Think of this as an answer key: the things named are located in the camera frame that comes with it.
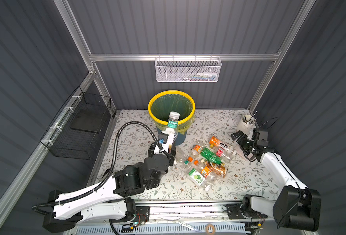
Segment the orange white label bottle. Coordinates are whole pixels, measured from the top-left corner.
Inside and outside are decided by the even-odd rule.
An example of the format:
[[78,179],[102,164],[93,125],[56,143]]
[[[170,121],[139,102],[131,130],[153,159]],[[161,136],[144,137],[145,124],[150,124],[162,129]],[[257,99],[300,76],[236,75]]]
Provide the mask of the orange white label bottle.
[[210,147],[219,147],[222,148],[223,151],[227,154],[233,155],[235,156],[237,154],[237,151],[235,150],[235,148],[224,141],[221,141],[220,139],[218,139],[217,137],[213,136],[210,140],[209,140],[209,144]]

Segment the green plastic bottle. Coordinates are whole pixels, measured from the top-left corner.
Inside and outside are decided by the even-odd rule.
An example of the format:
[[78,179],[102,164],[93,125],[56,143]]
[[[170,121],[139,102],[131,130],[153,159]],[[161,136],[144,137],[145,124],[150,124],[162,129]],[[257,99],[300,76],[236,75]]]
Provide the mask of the green plastic bottle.
[[202,157],[204,157],[207,161],[217,164],[217,165],[222,165],[224,166],[225,163],[220,159],[219,156],[217,156],[214,152],[212,152],[210,149],[208,148],[204,148],[200,155]]

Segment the pink label clear bottle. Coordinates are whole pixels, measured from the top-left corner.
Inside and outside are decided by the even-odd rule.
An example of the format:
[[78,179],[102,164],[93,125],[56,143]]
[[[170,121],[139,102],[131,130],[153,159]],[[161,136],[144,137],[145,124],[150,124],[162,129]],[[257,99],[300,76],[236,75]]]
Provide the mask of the pink label clear bottle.
[[211,150],[218,156],[223,162],[229,163],[233,160],[233,156],[225,151],[224,148],[210,144]]

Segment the clear crushed bottle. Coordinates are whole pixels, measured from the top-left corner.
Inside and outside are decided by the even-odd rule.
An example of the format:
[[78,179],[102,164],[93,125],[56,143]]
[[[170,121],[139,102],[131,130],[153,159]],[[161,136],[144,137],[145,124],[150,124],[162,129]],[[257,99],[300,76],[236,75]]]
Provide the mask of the clear crushed bottle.
[[177,163],[183,163],[187,160],[188,155],[179,147],[176,147],[175,160]]

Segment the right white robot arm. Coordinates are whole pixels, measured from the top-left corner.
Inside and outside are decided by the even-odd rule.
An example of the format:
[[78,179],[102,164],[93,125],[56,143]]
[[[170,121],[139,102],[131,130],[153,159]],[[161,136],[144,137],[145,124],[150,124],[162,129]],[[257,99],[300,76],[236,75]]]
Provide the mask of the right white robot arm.
[[273,218],[277,228],[316,232],[319,227],[321,195],[309,189],[283,162],[278,151],[270,147],[268,131],[254,128],[252,139],[242,131],[231,135],[245,157],[252,155],[272,176],[279,195],[276,200],[247,194],[237,206],[238,213],[251,220],[257,215]]

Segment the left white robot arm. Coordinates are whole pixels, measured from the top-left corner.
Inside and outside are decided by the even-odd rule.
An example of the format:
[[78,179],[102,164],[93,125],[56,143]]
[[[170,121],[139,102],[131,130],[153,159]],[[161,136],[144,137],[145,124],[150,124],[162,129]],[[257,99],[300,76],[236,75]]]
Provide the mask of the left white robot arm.
[[47,203],[32,206],[44,216],[43,228],[62,233],[93,219],[133,220],[137,209],[131,197],[157,188],[175,161],[177,131],[168,126],[151,136],[154,142],[143,162],[118,172],[112,165],[100,183],[71,193],[52,191]]

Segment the green label clear bottle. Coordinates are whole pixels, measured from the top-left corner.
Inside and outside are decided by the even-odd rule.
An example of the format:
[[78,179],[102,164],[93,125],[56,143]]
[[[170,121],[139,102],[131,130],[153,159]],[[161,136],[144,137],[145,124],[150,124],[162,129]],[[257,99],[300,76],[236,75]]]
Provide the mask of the green label clear bottle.
[[168,133],[168,146],[169,153],[171,153],[173,145],[178,135],[178,122],[179,122],[180,114],[178,112],[171,111],[169,114],[168,125],[165,127],[164,131]]

